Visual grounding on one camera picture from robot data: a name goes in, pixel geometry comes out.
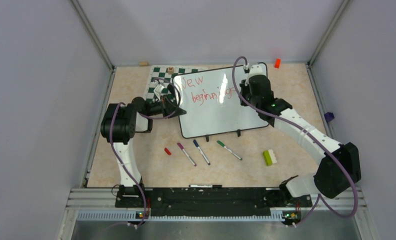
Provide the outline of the white whiteboard black frame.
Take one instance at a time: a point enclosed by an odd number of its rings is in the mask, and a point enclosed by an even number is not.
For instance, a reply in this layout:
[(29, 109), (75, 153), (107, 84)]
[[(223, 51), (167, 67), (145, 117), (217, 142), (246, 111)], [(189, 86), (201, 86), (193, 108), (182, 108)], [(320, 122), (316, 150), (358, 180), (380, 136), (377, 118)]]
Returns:
[(179, 116), (181, 135), (192, 139), (267, 127), (255, 110), (240, 104), (236, 90), (246, 77), (241, 66), (175, 76), (179, 107), (186, 111)]

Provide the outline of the red marker cap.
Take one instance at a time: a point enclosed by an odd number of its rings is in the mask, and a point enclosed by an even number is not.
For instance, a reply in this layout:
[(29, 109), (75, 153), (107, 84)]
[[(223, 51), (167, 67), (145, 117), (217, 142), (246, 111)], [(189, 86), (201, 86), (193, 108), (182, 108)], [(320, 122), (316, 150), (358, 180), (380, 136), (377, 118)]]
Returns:
[(171, 156), (172, 155), (172, 153), (170, 152), (170, 150), (168, 149), (168, 148), (164, 148), (164, 151), (166, 152), (166, 154), (167, 155), (169, 155), (169, 156)]

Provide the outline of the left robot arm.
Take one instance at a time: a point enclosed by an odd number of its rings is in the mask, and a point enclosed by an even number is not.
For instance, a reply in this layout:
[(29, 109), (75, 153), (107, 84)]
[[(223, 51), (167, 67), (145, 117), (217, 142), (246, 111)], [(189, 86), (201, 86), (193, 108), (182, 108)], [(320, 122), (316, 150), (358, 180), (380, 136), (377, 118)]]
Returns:
[(127, 190), (127, 200), (135, 207), (146, 202), (142, 176), (133, 150), (135, 134), (150, 133), (154, 120), (185, 115), (186, 110), (167, 96), (156, 102), (136, 97), (131, 103), (110, 103), (100, 124), (100, 134), (110, 143), (120, 172), (120, 186)]

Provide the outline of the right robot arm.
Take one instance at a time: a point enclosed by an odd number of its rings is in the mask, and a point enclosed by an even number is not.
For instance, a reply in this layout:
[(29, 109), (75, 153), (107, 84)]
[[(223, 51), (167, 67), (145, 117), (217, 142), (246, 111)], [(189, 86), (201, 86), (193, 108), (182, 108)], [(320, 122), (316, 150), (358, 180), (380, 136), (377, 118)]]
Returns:
[(330, 138), (303, 119), (287, 101), (274, 97), (264, 74), (243, 79), (239, 86), (241, 105), (251, 107), (262, 120), (290, 136), (318, 165), (315, 173), (282, 182), (285, 189), (279, 192), (279, 200), (283, 205), (293, 206), (301, 196), (310, 194), (334, 199), (348, 189), (358, 196), (360, 159), (353, 143), (342, 144)]

